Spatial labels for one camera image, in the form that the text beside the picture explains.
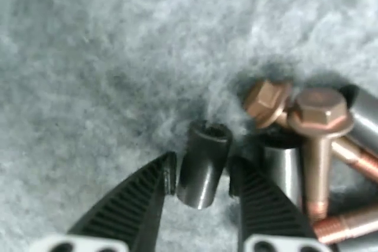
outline hex head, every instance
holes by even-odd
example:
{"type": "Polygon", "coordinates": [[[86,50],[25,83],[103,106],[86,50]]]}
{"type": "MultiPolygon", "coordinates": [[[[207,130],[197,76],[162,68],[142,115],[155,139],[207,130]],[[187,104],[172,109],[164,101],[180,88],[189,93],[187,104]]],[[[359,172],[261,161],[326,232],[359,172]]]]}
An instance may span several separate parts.
{"type": "Polygon", "coordinates": [[[244,109],[249,115],[256,117],[275,107],[279,93],[279,87],[269,80],[259,81],[253,86],[245,100],[244,109]]]}
{"type": "Polygon", "coordinates": [[[337,123],[348,114],[343,95],[325,88],[302,91],[295,100],[294,108],[301,123],[324,127],[337,123]]]}

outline silver metal tube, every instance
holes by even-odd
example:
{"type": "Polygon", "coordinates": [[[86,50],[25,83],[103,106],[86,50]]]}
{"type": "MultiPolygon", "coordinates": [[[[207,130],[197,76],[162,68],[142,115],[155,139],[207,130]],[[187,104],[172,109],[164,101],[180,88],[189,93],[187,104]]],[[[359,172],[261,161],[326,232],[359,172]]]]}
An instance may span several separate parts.
{"type": "Polygon", "coordinates": [[[265,174],[302,209],[301,140],[290,134],[270,134],[259,137],[265,174]]]}
{"type": "Polygon", "coordinates": [[[337,244],[338,252],[378,252],[378,232],[337,244]]]}
{"type": "Polygon", "coordinates": [[[353,115],[354,127],[347,137],[353,142],[378,155],[378,99],[357,85],[340,89],[353,115]]]}

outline gray carpet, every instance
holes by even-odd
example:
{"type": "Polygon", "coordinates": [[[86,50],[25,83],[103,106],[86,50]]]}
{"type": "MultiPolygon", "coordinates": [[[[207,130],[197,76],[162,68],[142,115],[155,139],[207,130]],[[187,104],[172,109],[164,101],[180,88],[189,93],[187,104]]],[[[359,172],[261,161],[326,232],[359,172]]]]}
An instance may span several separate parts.
{"type": "MultiPolygon", "coordinates": [[[[63,233],[189,121],[228,125],[258,77],[378,95],[378,0],[0,0],[0,247],[63,233]]],[[[377,197],[335,163],[333,208],[377,197]]],[[[236,251],[224,176],[195,211],[168,198],[157,251],[236,251]]]]}

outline copper bolt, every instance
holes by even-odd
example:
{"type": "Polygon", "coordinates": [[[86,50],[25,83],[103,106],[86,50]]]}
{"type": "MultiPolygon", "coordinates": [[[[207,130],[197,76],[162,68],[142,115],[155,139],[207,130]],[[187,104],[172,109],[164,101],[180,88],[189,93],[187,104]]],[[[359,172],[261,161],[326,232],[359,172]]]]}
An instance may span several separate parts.
{"type": "MultiPolygon", "coordinates": [[[[256,119],[259,128],[277,123],[288,128],[286,122],[288,97],[291,89],[289,82],[272,84],[268,80],[259,81],[251,89],[244,107],[256,119]]],[[[366,177],[378,182],[378,158],[359,147],[346,137],[334,139],[333,155],[366,177]]]]}
{"type": "Polygon", "coordinates": [[[346,137],[332,142],[332,153],[351,168],[378,182],[378,159],[346,137]]]}
{"type": "Polygon", "coordinates": [[[304,150],[307,213],[311,221],[327,216],[331,143],[348,133],[353,118],[345,98],[333,89],[305,89],[288,113],[290,128],[307,138],[304,150]]]}
{"type": "Polygon", "coordinates": [[[258,81],[244,101],[244,109],[255,118],[257,128],[268,127],[273,122],[287,127],[284,109],[290,92],[289,82],[272,84],[269,80],[258,81]]]}
{"type": "Polygon", "coordinates": [[[313,226],[320,242],[333,244],[378,230],[378,205],[330,217],[313,226]]]}

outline threaded end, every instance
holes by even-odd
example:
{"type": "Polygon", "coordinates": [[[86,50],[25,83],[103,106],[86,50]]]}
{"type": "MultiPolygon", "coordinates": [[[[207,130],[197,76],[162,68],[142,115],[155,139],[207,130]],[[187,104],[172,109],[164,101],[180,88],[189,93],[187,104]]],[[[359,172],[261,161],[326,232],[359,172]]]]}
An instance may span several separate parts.
{"type": "Polygon", "coordinates": [[[364,151],[356,163],[350,165],[363,175],[378,182],[378,158],[364,151]]]}
{"type": "Polygon", "coordinates": [[[348,228],[344,226],[338,217],[331,217],[316,222],[313,229],[319,241],[324,244],[339,243],[348,238],[348,228]]]}
{"type": "Polygon", "coordinates": [[[311,222],[327,217],[328,202],[307,202],[307,214],[311,222]]]}

